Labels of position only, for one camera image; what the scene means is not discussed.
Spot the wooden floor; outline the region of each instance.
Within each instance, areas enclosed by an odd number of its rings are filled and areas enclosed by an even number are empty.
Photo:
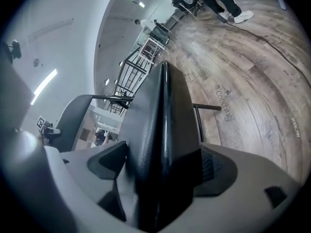
[[[310,46],[295,17],[277,0],[235,2],[255,13],[235,25],[267,39],[311,83]],[[157,60],[184,72],[193,102],[223,107],[200,110],[205,141],[264,156],[303,183],[311,162],[311,89],[298,70],[210,9],[183,18],[172,34]]]

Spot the black cable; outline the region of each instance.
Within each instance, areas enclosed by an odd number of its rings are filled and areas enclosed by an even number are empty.
[[[274,47],[268,40],[266,40],[265,38],[263,38],[263,37],[261,37],[261,36],[258,36],[258,35],[256,35],[256,34],[250,32],[250,31],[248,31],[248,30],[246,30],[246,29],[241,29],[241,28],[239,28],[239,27],[237,27],[237,26],[234,26],[234,25],[228,23],[227,21],[226,21],[225,23],[228,24],[228,25],[230,25],[230,26],[232,26],[232,27],[235,27],[235,28],[237,28],[237,29],[239,29],[239,30],[246,31],[246,32],[250,33],[251,35],[253,35],[253,36],[255,36],[255,37],[259,38],[259,39],[262,39],[262,40],[264,40],[266,43],[268,43],[268,45],[269,45],[270,47],[272,47],[273,49],[275,49],[275,50],[276,50],[290,65],[292,65],[292,66],[302,75],[302,77],[303,77],[303,78],[305,79],[305,81],[308,83],[309,88],[311,89],[311,85],[310,85],[308,79],[306,78],[306,76],[303,74],[303,72],[302,72],[298,67],[296,67],[292,62],[290,62],[290,61],[286,58],[286,56],[285,56],[279,49],[277,49],[276,47]]]

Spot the white sneaker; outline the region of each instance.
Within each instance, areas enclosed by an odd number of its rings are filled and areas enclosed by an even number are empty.
[[[231,16],[231,14],[228,11],[220,12],[218,14],[226,20],[228,20],[229,17]]]
[[[241,14],[239,14],[237,17],[234,18],[235,23],[241,23],[244,22],[245,20],[248,20],[254,16],[254,13],[251,12],[250,10],[248,11],[242,11]]]

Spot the shoe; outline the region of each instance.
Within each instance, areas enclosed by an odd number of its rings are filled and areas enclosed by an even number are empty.
[[[239,14],[237,17],[234,18],[235,23],[241,23],[244,22],[245,20],[248,20],[254,16],[254,13],[251,12],[250,10],[248,11],[242,11],[241,14]]]
[[[228,11],[218,13],[222,18],[228,20],[231,14]]]

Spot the ceiling light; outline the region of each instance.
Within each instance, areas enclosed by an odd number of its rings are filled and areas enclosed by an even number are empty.
[[[57,74],[56,69],[54,69],[45,79],[44,81],[41,82],[41,84],[38,86],[38,88],[35,90],[34,92],[34,99],[31,101],[31,105],[34,104],[34,102],[36,101],[36,99],[38,98],[38,96],[40,95],[41,91],[44,89],[45,86],[47,86],[47,84],[52,80],[52,78],[55,77],[55,75]]]

